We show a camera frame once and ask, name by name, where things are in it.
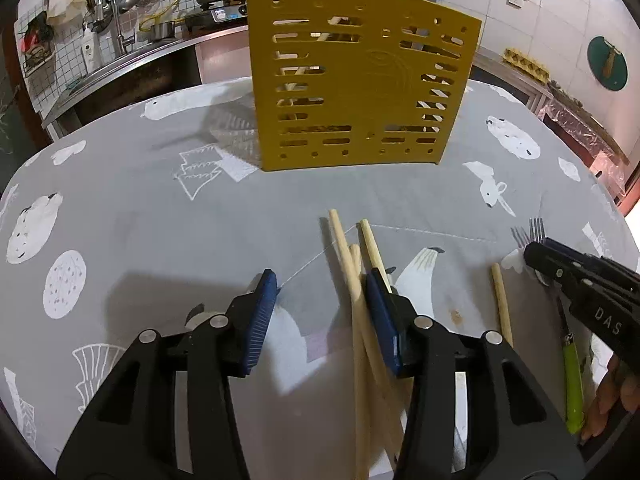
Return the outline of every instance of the green knife handle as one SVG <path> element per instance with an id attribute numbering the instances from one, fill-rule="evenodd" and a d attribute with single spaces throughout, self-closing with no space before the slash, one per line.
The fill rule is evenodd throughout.
<path id="1" fill-rule="evenodd" d="M 580 362 L 574 338 L 567 337 L 562 346 L 564 355 L 564 375 L 566 380 L 566 426 L 569 433 L 576 434 L 584 425 L 584 413 L 582 412 L 582 376 L 580 374 Z"/>

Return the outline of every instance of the slotted plastic rack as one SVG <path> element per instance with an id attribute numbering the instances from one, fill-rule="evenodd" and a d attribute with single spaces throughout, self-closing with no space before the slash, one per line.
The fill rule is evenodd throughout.
<path id="1" fill-rule="evenodd" d="M 478 19 L 426 0 L 247 4 L 264 170 L 440 161 Z"/>

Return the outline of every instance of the wooden chopstick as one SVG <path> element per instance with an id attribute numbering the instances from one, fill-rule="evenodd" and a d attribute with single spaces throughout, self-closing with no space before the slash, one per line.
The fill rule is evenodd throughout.
<path id="1" fill-rule="evenodd" d="M 366 300 L 362 290 L 362 282 L 356 273 L 353 259 L 347 245 L 347 238 L 344 236 L 344 231 L 340 224 L 340 217 L 335 209 L 331 209 L 329 211 L 329 220 L 332 229 L 334 230 L 342 271 L 351 297 L 352 313 L 356 317 L 356 322 L 360 330 L 360 335 L 362 336 L 373 379 L 387 406 L 386 413 L 383 415 L 384 425 L 386 426 L 384 431 L 384 437 L 386 438 L 386 452 L 391 456 L 398 457 L 402 447 L 402 438 L 404 437 L 402 424 L 400 423 L 399 418 L 400 413 L 402 412 L 402 404 L 398 394 L 393 388 L 388 371 L 386 370 L 385 362 L 382 359 L 376 332 L 373 329 L 373 323 L 371 322 L 367 311 Z"/>
<path id="2" fill-rule="evenodd" d="M 367 246 L 367 253 L 369 253 L 371 266 L 380 271 L 382 280 L 386 285 L 386 290 L 391 292 L 391 285 L 389 284 L 389 278 L 386 275 L 385 264 L 382 263 L 382 256 L 380 256 L 376 239 L 373 237 L 373 231 L 371 230 L 371 225 L 369 225 L 369 220 L 366 218 L 360 220 L 360 227 L 362 228 L 362 234 L 364 235 L 364 242 Z"/>
<path id="3" fill-rule="evenodd" d="M 360 246 L 353 244 L 350 247 L 353 267 L 360 277 L 362 272 L 362 258 Z M 367 353 L 364 341 L 358 326 L 358 317 L 351 310 L 351 328 L 353 338 L 353 393 L 356 413 L 356 475 L 355 480 L 367 480 L 369 478 L 369 445 L 370 445 L 370 421 L 369 400 L 367 399 Z"/>
<path id="4" fill-rule="evenodd" d="M 391 284 L 389 283 L 389 277 L 386 275 L 386 267 L 382 262 L 382 256 L 380 256 L 380 250 L 378 249 L 378 244 L 376 243 L 376 239 L 373 236 L 373 231 L 371 230 L 369 220 L 367 220 L 366 218 L 360 220 L 360 227 L 362 229 L 362 235 L 364 236 L 364 242 L 367 247 L 367 253 L 369 254 L 369 260 L 371 261 L 371 267 L 376 268 L 380 271 L 382 280 L 386 285 L 386 290 L 391 292 Z M 414 380 L 413 378 L 409 377 L 399 380 L 399 383 L 402 388 L 402 400 L 404 400 L 404 408 L 406 412 L 409 413 L 411 396 L 414 390 Z"/>
<path id="5" fill-rule="evenodd" d="M 513 334 L 511 333 L 511 319 L 509 318 L 509 305 L 507 304 L 507 293 L 504 290 L 502 271 L 500 264 L 491 266 L 491 273 L 494 276 L 495 297 L 498 300 L 498 316 L 500 318 L 500 331 L 507 343 L 513 348 Z"/>

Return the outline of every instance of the gas stove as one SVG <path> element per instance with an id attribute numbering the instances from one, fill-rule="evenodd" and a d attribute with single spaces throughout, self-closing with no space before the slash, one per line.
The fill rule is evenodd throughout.
<path id="1" fill-rule="evenodd" d="M 184 17 L 184 25 L 190 34 L 198 30 L 222 30 L 246 24 L 246 0 L 211 2 L 202 9 Z"/>

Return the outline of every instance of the human hand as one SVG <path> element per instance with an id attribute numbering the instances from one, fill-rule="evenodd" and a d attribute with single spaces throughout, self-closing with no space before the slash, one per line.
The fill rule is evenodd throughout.
<path id="1" fill-rule="evenodd" d="M 640 381 L 619 357 L 613 355 L 607 364 L 607 373 L 596 390 L 596 398 L 587 411 L 580 435 L 583 442 L 604 431 L 609 412 L 618 399 L 628 412 L 635 413 L 640 406 Z"/>

